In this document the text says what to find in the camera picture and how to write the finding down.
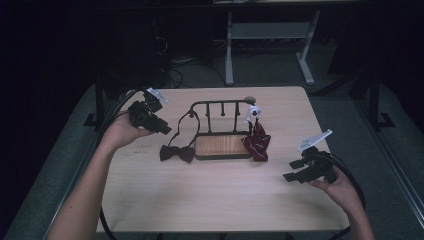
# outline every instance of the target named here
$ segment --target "metal stand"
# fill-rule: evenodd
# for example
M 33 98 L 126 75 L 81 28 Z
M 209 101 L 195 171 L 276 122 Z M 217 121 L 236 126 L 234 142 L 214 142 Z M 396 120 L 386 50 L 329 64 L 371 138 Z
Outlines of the metal stand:
M 320 11 L 314 12 L 310 22 L 290 23 L 233 23 L 232 12 L 228 13 L 227 53 L 225 56 L 225 83 L 234 84 L 233 63 L 231 58 L 232 39 L 283 39 L 304 38 L 305 45 L 301 52 L 296 53 L 297 60 L 308 85 L 314 84 L 314 79 L 306 63 L 306 56 L 315 33 Z

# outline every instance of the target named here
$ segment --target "burgundy bow tie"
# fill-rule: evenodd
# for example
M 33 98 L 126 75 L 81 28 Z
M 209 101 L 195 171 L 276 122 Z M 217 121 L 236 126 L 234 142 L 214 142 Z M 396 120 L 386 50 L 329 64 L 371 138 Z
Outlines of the burgundy bow tie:
M 191 163 L 194 158 L 194 148 L 190 146 L 179 148 L 176 146 L 162 145 L 159 156 L 161 161 L 168 160 L 173 156 L 179 156 L 185 162 Z
M 252 154 L 253 160 L 258 162 L 268 161 L 268 154 L 266 149 L 268 148 L 271 135 L 265 133 L 264 128 L 256 118 L 255 126 L 249 122 L 249 136 L 242 139 L 243 145 Z

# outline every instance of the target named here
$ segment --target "black metal frame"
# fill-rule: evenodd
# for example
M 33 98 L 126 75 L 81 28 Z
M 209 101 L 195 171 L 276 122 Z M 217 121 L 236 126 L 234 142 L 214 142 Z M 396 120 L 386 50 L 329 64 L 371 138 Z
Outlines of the black metal frame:
M 235 111 L 234 111 L 234 128 L 232 132 L 212 132 L 211 128 L 211 114 L 210 114 L 210 104 L 220 104 L 221 105 L 221 116 L 225 116 L 225 104 L 228 103 L 234 103 L 236 105 Z M 196 105 L 206 105 L 206 114 L 205 116 L 208 119 L 208 131 L 207 132 L 199 132 L 196 134 L 195 138 L 201 137 L 201 136 L 225 136 L 225 135 L 245 135 L 247 136 L 249 134 L 248 131 L 237 131 L 237 118 L 240 116 L 240 103 L 246 103 L 250 104 L 252 106 L 255 105 L 255 101 L 249 100 L 249 98 L 245 98 L 244 100 L 217 100 L 217 101 L 198 101 L 191 105 L 189 115 L 190 118 L 194 117 L 194 107 Z M 252 155 L 249 154 L 229 154 L 229 155 L 209 155 L 209 156 L 199 156 L 195 155 L 196 159 L 198 160 L 218 160 L 218 159 L 243 159 L 243 158 L 250 158 Z

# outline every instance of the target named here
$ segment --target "wooden table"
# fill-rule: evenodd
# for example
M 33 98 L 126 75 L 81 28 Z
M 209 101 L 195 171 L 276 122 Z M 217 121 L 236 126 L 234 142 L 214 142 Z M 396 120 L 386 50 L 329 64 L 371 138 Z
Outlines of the wooden table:
M 303 88 L 209 88 L 162 90 L 169 99 L 156 114 L 173 129 L 137 139 L 118 150 L 110 167 L 103 209 L 112 231 L 233 232 L 340 230 L 348 225 L 344 212 L 322 191 L 286 182 L 289 162 L 299 159 L 302 139 L 322 132 Z M 268 162 L 250 159 L 197 160 L 177 156 L 161 162 L 159 150 L 177 130 L 179 118 L 196 101 L 256 98 L 260 122 L 272 136 Z M 135 100 L 136 94 L 123 107 Z M 195 108 L 201 131 L 207 131 L 205 110 Z M 240 130 L 248 105 L 240 105 Z M 231 131 L 233 115 L 221 117 L 211 106 L 212 129 Z M 186 117 L 172 145 L 186 146 L 196 132 L 195 118 Z M 328 151 L 325 141 L 318 149 Z M 99 224 L 98 231 L 103 231 Z

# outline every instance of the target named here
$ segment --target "wooden tray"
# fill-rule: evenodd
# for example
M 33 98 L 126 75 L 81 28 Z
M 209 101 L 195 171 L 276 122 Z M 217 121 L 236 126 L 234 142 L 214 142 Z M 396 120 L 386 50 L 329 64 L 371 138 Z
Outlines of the wooden tray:
M 246 134 L 199 135 L 195 142 L 195 157 L 198 160 L 243 159 L 252 155 L 241 139 Z

